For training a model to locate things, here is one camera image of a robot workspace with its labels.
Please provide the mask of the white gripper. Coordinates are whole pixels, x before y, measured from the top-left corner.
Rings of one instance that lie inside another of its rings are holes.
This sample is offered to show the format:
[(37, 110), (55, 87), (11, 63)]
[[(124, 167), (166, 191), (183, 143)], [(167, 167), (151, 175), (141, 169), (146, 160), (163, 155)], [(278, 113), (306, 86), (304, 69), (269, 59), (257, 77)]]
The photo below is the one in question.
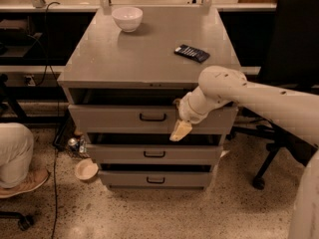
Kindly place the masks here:
[(172, 104), (178, 106), (179, 117), (182, 120), (176, 121), (169, 139), (180, 141), (191, 132), (191, 124), (198, 124), (207, 117), (207, 100), (194, 95), (186, 95), (182, 99), (174, 99)]

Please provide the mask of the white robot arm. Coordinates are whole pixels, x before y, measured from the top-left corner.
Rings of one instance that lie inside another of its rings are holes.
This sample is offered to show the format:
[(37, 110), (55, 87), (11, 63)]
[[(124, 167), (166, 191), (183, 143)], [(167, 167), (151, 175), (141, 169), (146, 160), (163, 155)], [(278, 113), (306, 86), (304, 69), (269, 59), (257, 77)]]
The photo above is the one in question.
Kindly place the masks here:
[(319, 239), (319, 96), (252, 83), (240, 71), (210, 66), (200, 73), (197, 88), (179, 101), (170, 139), (181, 140), (211, 111), (230, 102), (317, 148), (301, 177), (288, 239)]

